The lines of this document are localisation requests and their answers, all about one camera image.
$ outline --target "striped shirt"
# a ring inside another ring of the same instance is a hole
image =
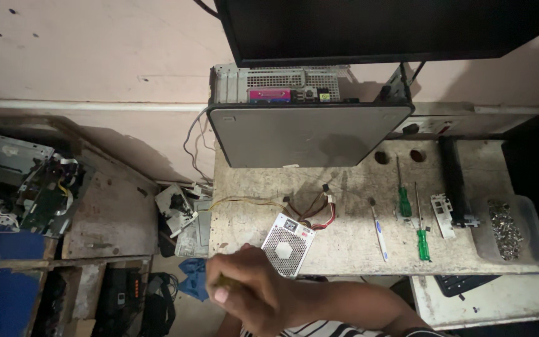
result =
[[[408,329],[405,337],[445,337],[426,328]],[[240,337],[255,337],[254,334],[241,329]],[[277,337],[387,337],[382,332],[357,329],[346,323],[337,321],[315,321],[307,325],[286,329]]]

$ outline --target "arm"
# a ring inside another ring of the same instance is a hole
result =
[[[209,259],[206,272],[210,299],[259,336],[274,337],[288,327],[314,320],[383,330],[393,337],[412,327],[429,327],[386,288],[354,282],[287,280],[275,271],[261,249],[250,245],[235,254]]]
[[[214,337],[239,337],[242,327],[243,322],[241,320],[226,313]]]
[[[430,327],[398,295],[384,287],[356,282],[289,282],[300,315],[296,323],[340,321],[382,330],[393,337],[412,327]]]

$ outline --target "green screwdriver handle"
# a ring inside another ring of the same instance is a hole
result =
[[[418,230],[417,236],[419,236],[419,259],[422,261],[430,260],[430,250],[428,249],[428,240],[425,238],[425,230]]]
[[[411,204],[407,198],[407,189],[404,187],[398,188],[398,195],[400,197],[400,209],[401,215],[405,218],[411,216]]]

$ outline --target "blue cloth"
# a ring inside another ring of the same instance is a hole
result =
[[[178,290],[200,300],[201,302],[209,298],[205,290],[205,263],[202,258],[190,258],[178,265],[180,270],[186,274],[186,280],[178,285]]]

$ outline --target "pile of screws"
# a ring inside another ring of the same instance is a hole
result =
[[[518,259],[523,236],[511,217],[510,205],[500,200],[488,200],[488,206],[500,255],[505,261]]]

